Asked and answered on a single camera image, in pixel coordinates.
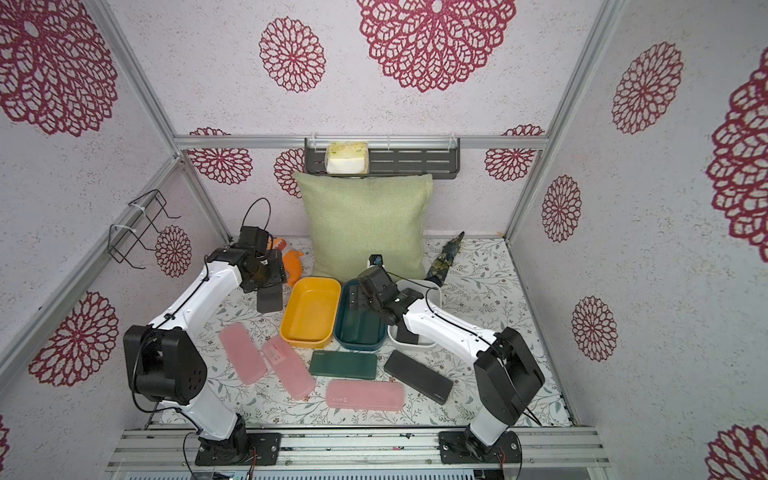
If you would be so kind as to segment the black pencil case front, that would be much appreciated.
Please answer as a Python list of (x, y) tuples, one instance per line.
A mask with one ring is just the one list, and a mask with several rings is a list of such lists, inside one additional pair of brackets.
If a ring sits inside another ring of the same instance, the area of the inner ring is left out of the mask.
[(450, 379), (397, 350), (390, 354), (384, 370), (439, 405), (446, 404), (453, 388)]

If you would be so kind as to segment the green pillow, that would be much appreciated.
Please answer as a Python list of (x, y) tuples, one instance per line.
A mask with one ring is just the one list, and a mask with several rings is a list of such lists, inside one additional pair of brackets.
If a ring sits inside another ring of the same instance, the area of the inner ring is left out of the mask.
[(430, 174), (341, 178), (295, 173), (309, 219), (313, 274), (342, 283), (383, 257), (385, 269), (422, 278), (424, 226), (433, 196)]

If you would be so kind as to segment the pink pencil case middle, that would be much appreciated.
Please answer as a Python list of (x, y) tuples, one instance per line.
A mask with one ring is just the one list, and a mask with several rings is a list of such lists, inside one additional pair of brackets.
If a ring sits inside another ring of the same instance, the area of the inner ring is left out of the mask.
[(267, 340), (262, 353), (293, 400), (305, 399), (315, 390), (315, 378), (295, 349), (282, 337)]

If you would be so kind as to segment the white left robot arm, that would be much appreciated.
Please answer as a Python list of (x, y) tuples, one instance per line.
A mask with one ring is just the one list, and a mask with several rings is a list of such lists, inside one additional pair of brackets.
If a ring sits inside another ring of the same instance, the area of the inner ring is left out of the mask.
[(164, 312), (123, 335), (127, 380), (132, 399), (158, 405), (157, 413), (174, 411), (195, 426), (207, 441), (230, 440), (238, 415), (207, 385), (208, 366), (193, 340), (230, 293), (282, 292), (287, 275), (282, 252), (261, 255), (253, 249), (219, 248), (204, 260), (192, 284)]

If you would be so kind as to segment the yellow storage box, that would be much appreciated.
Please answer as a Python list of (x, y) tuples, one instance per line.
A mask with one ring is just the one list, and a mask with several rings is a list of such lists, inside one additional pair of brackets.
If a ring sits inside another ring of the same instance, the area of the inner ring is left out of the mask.
[(280, 324), (280, 336), (296, 348), (322, 349), (330, 344), (342, 287), (332, 278), (307, 277), (292, 288)]

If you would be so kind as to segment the dark wall shelf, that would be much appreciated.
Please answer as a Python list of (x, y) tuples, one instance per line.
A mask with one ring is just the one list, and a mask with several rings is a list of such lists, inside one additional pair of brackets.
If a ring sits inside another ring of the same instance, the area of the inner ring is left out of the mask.
[[(450, 138), (445, 145), (430, 148), (373, 148), (368, 150), (368, 170), (351, 176), (395, 177), (432, 175), (435, 180), (453, 180), (460, 171), (458, 138)], [(304, 165), (306, 173), (328, 175), (325, 166), (327, 146), (316, 140), (304, 139)]]

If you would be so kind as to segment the tissue pack on shelf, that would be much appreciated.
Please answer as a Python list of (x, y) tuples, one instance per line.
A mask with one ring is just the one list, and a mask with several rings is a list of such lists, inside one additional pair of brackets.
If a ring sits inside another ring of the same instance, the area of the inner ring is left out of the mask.
[(325, 170), (331, 175), (360, 176), (369, 173), (366, 142), (333, 142), (325, 153)]

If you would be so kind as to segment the pink pencil case far left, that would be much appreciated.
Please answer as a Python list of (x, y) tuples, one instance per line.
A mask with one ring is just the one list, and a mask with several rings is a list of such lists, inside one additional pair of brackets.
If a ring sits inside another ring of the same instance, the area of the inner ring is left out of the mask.
[(255, 384), (268, 372), (266, 362), (249, 332), (235, 322), (219, 333), (219, 340), (235, 373), (244, 385)]

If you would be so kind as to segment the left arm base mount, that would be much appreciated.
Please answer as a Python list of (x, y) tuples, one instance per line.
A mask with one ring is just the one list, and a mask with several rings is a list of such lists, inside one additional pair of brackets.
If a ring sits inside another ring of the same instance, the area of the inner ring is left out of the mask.
[(280, 452), (279, 433), (245, 433), (232, 439), (200, 439), (195, 466), (275, 466)]

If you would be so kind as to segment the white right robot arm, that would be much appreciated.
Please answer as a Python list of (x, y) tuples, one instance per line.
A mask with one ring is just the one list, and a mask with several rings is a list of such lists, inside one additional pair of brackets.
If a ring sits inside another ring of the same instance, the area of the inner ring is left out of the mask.
[(473, 368), (482, 409), (468, 426), (468, 445), (494, 447), (529, 412), (545, 377), (517, 330), (493, 331), (462, 320), (418, 291), (401, 290), (381, 266), (363, 271), (358, 282), (370, 307), (388, 323), (434, 341)]

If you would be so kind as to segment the orange shark plush toy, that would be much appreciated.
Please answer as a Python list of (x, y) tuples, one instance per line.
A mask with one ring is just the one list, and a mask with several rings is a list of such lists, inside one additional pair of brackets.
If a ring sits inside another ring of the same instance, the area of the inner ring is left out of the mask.
[(284, 269), (286, 272), (286, 284), (293, 287), (303, 275), (301, 258), (304, 254), (292, 247), (285, 238), (275, 237), (268, 241), (270, 249), (277, 249), (282, 254)]

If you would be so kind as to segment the pink pencil case front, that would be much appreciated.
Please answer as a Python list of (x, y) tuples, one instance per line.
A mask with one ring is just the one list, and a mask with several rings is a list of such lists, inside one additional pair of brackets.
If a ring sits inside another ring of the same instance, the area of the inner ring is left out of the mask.
[(334, 379), (325, 395), (329, 407), (350, 410), (395, 412), (404, 407), (405, 400), (402, 384), (371, 380)]

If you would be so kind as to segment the black pencil case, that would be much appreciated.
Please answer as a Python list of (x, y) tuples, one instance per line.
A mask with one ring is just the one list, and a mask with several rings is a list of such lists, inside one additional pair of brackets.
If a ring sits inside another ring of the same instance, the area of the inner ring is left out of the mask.
[(408, 330), (405, 326), (398, 326), (395, 339), (399, 343), (408, 345), (418, 345), (419, 336)]
[(283, 285), (276, 284), (256, 291), (256, 309), (259, 313), (280, 312), (284, 308)]
[(397, 350), (390, 354), (384, 370), (439, 405), (446, 404), (453, 388), (450, 379)]

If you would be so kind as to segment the white storage box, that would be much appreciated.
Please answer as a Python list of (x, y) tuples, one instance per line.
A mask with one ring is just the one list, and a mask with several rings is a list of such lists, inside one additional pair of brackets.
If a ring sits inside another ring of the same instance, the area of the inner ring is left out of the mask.
[[(401, 279), (397, 280), (396, 284), (399, 290), (410, 288), (426, 296), (426, 299), (437, 307), (442, 306), (442, 291), (441, 288), (428, 280), (416, 280)], [(397, 326), (388, 326), (387, 335), (389, 340), (396, 346), (397, 349), (404, 351), (423, 351), (436, 346), (436, 343), (431, 339), (419, 335), (416, 340), (401, 341), (398, 333)]]

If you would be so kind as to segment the teal storage box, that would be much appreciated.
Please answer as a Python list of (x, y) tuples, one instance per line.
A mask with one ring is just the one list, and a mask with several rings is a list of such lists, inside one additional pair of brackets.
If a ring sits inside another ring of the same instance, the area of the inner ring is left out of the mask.
[(357, 280), (350, 280), (342, 287), (334, 338), (345, 349), (374, 352), (387, 338), (387, 324), (371, 310)]

